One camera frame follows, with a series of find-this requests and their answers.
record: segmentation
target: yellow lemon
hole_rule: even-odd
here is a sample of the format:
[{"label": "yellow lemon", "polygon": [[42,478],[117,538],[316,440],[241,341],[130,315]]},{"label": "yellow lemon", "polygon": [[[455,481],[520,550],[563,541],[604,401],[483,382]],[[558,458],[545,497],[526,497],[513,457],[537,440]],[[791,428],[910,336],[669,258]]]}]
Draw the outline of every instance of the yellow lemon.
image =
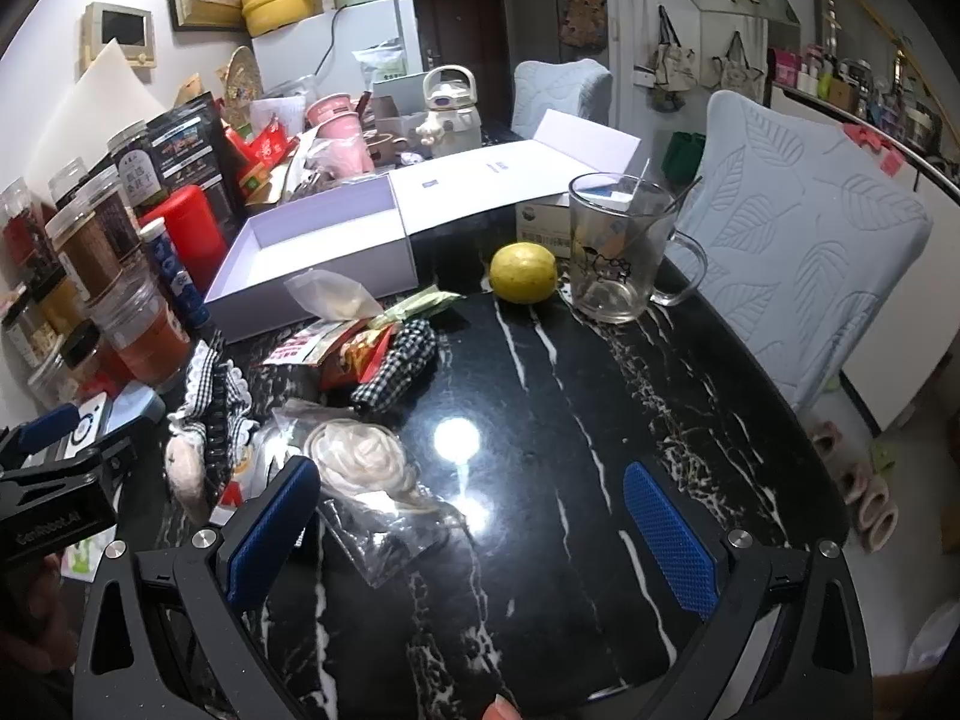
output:
[{"label": "yellow lemon", "polygon": [[557,288],[557,260],[538,244],[510,244],[490,263],[490,286],[510,303],[539,303]]}]

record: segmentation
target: black marble table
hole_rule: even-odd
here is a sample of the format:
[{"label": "black marble table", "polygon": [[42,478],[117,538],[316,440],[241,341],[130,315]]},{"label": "black marble table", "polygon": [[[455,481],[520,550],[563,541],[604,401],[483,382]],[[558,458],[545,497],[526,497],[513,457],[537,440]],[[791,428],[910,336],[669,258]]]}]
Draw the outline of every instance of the black marble table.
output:
[{"label": "black marble table", "polygon": [[[724,528],[764,543],[846,538],[793,413],[699,296],[621,326],[560,295],[507,305],[485,263],[514,237],[512,208],[414,237],[421,284],[468,297],[432,319],[438,358],[382,419],[473,541],[453,531],[371,589],[318,526],[248,618],[311,716],[477,720],[500,693],[536,717],[664,674],[701,622],[626,512],[633,461],[661,464]],[[293,331],[229,348],[258,418],[320,397],[302,368],[256,365]],[[158,457],[133,472],[120,517],[136,549],[195,530],[165,502]]]}]

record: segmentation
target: refrigerator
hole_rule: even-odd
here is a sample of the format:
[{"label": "refrigerator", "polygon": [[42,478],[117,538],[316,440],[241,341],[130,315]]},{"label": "refrigerator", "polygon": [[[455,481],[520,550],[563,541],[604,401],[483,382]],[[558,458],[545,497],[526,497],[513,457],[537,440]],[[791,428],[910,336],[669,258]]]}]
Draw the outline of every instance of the refrigerator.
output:
[{"label": "refrigerator", "polygon": [[414,0],[375,0],[337,12],[292,23],[253,38],[263,88],[310,76],[330,47],[330,28],[337,18],[333,51],[318,73],[320,95],[347,92],[358,97],[366,90],[360,63],[353,52],[400,37],[406,52],[407,74],[422,73],[424,62],[416,32]]}]

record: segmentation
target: hanging bag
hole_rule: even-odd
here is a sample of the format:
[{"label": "hanging bag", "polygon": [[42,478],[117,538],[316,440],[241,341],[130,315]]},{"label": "hanging bag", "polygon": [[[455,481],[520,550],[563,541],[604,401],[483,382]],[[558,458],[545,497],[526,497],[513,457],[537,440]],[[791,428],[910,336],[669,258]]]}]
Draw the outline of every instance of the hanging bag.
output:
[{"label": "hanging bag", "polygon": [[661,34],[656,47],[656,87],[664,92],[687,92],[697,84],[693,73],[696,52],[680,45],[677,30],[670,23],[666,8],[659,6]]},{"label": "hanging bag", "polygon": [[607,0],[566,0],[560,42],[585,52],[607,47]]},{"label": "hanging bag", "polygon": [[752,68],[747,61],[747,52],[743,47],[743,38],[739,29],[733,33],[727,55],[713,57],[713,66],[716,68],[717,76],[720,77],[718,83],[720,89],[728,89],[744,95],[755,103],[760,101],[761,92],[758,81],[762,79],[764,72],[760,68]]}]

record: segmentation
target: power cord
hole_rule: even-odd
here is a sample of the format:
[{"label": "power cord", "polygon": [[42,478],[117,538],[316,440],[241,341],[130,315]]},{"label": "power cord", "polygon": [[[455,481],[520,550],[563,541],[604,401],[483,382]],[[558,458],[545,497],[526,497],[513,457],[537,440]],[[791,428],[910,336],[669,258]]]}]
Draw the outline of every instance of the power cord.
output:
[{"label": "power cord", "polygon": [[320,64],[317,65],[317,69],[313,71],[314,76],[318,76],[320,74],[320,70],[323,69],[323,63],[325,63],[325,61],[328,60],[328,57],[330,56],[330,52],[333,51],[333,47],[337,41],[337,32],[336,32],[337,19],[340,18],[340,14],[343,13],[344,10],[346,10],[346,8],[347,6],[340,7],[337,9],[337,12],[333,14],[333,20],[330,22],[330,46],[326,50],[325,54],[323,55],[323,59],[320,60]]}]

